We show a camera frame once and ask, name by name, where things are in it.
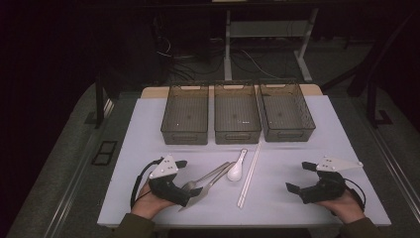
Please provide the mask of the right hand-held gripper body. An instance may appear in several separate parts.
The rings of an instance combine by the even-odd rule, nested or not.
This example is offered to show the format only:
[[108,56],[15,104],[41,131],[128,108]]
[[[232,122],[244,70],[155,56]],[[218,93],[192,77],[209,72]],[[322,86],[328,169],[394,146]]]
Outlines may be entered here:
[[361,162],[324,157],[317,164],[315,172],[319,180],[313,186],[300,188],[299,196],[305,204],[315,203],[341,197],[348,189],[357,202],[363,204],[364,198],[359,196],[353,188],[349,188],[346,184],[347,179],[341,175],[341,171],[361,169],[363,166]]

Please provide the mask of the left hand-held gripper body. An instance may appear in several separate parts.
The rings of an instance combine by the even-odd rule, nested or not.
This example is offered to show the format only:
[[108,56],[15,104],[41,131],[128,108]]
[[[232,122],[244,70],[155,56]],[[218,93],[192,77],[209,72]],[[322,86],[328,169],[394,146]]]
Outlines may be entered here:
[[149,175],[149,186],[155,196],[185,207],[191,196],[188,191],[173,183],[178,171],[182,169],[175,162],[172,155],[162,158]]

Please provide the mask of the black metal stand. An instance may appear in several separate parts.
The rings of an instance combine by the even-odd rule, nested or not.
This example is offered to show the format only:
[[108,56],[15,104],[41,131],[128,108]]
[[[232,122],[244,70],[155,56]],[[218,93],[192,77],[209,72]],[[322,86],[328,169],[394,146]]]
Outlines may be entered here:
[[391,125],[392,121],[385,110],[376,109],[377,87],[374,81],[367,84],[367,119],[373,128]]
[[100,75],[95,77],[95,110],[89,112],[84,123],[93,125],[99,129],[105,120],[106,110],[109,108],[110,99],[104,88],[103,80]]

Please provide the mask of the tinted plastic bin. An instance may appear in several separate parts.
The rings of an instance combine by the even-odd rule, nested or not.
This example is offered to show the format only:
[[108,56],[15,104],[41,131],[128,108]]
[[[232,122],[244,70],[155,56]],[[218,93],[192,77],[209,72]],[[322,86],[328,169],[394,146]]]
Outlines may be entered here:
[[258,100],[267,142],[307,142],[310,139],[316,125],[297,83],[261,80]]
[[209,88],[207,85],[172,85],[160,126],[167,145],[208,143]]
[[218,145],[259,141],[262,125],[252,83],[214,86],[214,131]]

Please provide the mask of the metal tongs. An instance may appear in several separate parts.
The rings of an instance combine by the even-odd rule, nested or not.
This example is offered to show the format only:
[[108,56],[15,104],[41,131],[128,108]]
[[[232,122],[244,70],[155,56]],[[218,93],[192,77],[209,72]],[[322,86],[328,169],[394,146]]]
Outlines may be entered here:
[[234,165],[235,163],[229,163],[228,166],[226,166],[221,172],[219,172],[214,178],[212,178],[205,186],[203,186],[202,190],[200,191],[200,193],[197,196],[194,196],[192,198],[190,198],[190,200],[188,201],[188,203],[186,204],[185,207],[180,208],[178,211],[183,211],[189,207],[191,207],[192,205],[196,204],[198,201],[200,201],[201,199],[203,199],[209,192],[210,188],[222,177],[224,176],[229,169]]

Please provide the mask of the white ceramic spoon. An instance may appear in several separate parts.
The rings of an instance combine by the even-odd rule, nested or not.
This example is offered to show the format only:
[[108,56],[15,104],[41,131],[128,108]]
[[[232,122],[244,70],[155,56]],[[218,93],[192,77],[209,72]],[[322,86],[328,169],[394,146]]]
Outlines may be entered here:
[[247,149],[242,149],[235,164],[229,169],[227,176],[230,181],[239,181],[243,174],[243,161],[247,154]]

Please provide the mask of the person's left hand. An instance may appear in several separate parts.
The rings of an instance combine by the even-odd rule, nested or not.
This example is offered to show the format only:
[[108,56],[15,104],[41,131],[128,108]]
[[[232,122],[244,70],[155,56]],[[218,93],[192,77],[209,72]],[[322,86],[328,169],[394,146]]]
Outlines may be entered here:
[[149,185],[145,183],[131,209],[131,213],[152,220],[157,214],[170,206],[173,206],[172,202],[152,194]]

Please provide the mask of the metal floor rail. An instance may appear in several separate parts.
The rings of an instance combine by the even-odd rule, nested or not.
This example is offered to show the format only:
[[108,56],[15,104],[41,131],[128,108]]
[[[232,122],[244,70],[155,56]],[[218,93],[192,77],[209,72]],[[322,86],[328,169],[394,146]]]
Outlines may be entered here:
[[71,177],[65,193],[58,203],[57,209],[53,214],[52,220],[44,233],[43,238],[58,238],[61,228],[65,223],[67,215],[82,184],[86,168],[90,164],[93,152],[102,137],[105,124],[107,123],[107,119],[112,113],[113,108],[114,103],[110,99],[107,99],[103,106],[98,107],[98,112],[94,112],[96,119],[94,120],[95,127],[93,132],[84,144],[83,152],[79,158],[75,172]]
[[403,171],[401,165],[397,162],[396,157],[387,146],[385,140],[377,129],[370,129],[371,135],[378,146],[384,163],[386,164],[392,178],[402,193],[411,212],[416,220],[420,223],[420,193],[418,193],[407,175]]

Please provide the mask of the person's right hand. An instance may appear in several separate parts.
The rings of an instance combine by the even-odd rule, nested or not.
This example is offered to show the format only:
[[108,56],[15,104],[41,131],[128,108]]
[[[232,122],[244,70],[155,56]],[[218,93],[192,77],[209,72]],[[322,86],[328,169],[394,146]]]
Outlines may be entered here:
[[356,199],[347,190],[341,197],[333,200],[319,201],[317,205],[323,206],[335,213],[344,224],[350,224],[366,217]]

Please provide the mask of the white desk frame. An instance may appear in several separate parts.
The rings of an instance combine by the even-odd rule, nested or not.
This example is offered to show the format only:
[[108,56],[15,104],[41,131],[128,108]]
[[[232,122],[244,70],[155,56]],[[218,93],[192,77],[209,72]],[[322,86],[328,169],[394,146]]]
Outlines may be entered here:
[[305,62],[304,56],[315,26],[319,9],[311,10],[307,20],[281,20],[281,21],[233,21],[231,12],[226,12],[225,24],[225,50],[224,50],[224,76],[232,80],[231,39],[238,38],[301,38],[302,43],[294,51],[298,68],[306,82],[312,82],[312,76]]

